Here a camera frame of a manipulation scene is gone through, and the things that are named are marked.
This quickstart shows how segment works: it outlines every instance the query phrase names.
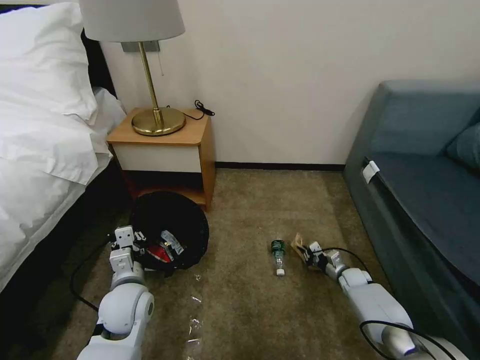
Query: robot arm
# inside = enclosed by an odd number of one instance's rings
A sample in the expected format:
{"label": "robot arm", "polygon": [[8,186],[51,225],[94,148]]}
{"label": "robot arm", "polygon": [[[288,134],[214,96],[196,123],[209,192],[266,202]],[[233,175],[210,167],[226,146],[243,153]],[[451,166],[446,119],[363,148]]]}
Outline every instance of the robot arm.
{"label": "robot arm", "polygon": [[349,299],[364,335],[372,346],[392,359],[401,360],[468,360],[445,339],[417,336],[412,320],[403,306],[383,286],[372,281],[367,271],[348,268],[337,250],[324,252],[317,242],[308,255],[313,264],[338,282]]}
{"label": "robot arm", "polygon": [[110,292],[101,300],[98,321],[77,360],[140,360],[144,332],[154,311],[154,297],[141,265],[133,261],[131,226],[115,231],[118,249],[110,253]]}

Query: nightstand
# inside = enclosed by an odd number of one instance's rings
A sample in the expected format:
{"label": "nightstand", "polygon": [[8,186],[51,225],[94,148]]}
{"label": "nightstand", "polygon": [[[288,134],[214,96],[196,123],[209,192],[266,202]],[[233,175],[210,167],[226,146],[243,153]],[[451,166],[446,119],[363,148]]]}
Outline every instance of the nightstand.
{"label": "nightstand", "polygon": [[[210,208],[215,186],[215,148],[212,121],[186,116],[185,126],[164,136],[145,136],[132,129],[133,109],[107,137],[133,198],[154,191],[168,190],[185,195]],[[183,111],[195,118],[196,109]]]}

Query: sofa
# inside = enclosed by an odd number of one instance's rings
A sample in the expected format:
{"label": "sofa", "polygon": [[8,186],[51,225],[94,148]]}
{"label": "sofa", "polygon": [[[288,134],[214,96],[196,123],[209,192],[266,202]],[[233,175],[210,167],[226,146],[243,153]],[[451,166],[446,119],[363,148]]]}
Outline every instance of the sofa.
{"label": "sofa", "polygon": [[414,327],[470,359],[480,359],[480,173],[446,150],[479,109],[480,82],[383,82],[343,173]]}

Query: white lamp shade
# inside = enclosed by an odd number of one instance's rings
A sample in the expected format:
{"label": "white lamp shade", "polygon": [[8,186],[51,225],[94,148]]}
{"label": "white lamp shade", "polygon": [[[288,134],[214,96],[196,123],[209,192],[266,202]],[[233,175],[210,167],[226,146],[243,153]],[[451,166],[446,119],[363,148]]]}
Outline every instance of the white lamp shade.
{"label": "white lamp shade", "polygon": [[80,0],[85,34],[107,42],[174,38],[185,32],[177,0]]}

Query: baseboard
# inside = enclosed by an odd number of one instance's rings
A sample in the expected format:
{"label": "baseboard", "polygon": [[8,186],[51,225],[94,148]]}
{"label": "baseboard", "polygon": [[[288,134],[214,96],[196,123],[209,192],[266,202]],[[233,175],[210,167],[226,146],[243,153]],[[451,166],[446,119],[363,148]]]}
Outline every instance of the baseboard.
{"label": "baseboard", "polygon": [[276,162],[229,162],[216,161],[218,169],[260,169],[260,170],[308,170],[342,172],[344,164],[303,164],[303,163],[276,163]]}

